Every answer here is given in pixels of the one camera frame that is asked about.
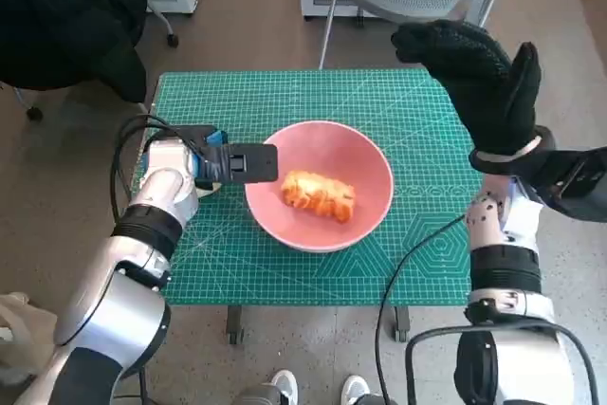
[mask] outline black glove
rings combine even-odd
[[[403,24],[392,43],[401,62],[423,64],[445,87],[478,151],[511,156],[536,136],[542,71],[533,44],[511,63],[484,29],[448,20]]]

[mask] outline green cutting mat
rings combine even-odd
[[[169,73],[156,113],[210,123],[231,142],[263,141],[302,120],[335,120],[370,137],[395,175],[385,221],[332,254],[289,249],[259,228],[239,186],[201,201],[173,260],[171,304],[378,304],[395,265],[426,235],[463,213],[479,187],[469,137],[447,93],[423,69]],[[467,235],[459,225],[413,257],[394,304],[463,304]]]

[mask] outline pastry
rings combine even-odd
[[[286,175],[281,190],[288,206],[335,217],[341,223],[350,220],[354,213],[354,187],[337,179],[306,171],[291,171]]]

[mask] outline person's foot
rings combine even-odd
[[[276,372],[271,383],[281,390],[283,396],[288,398],[288,405],[297,405],[297,381],[291,371]]]
[[[352,375],[345,380],[345,383],[343,383],[343,388],[341,388],[340,404],[353,405],[362,396],[367,394],[371,394],[371,390],[369,389],[369,385],[364,378],[359,377],[358,375]]]

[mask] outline white plastic bag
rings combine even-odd
[[[50,359],[57,317],[28,304],[28,296],[0,296],[0,383],[18,384]]]

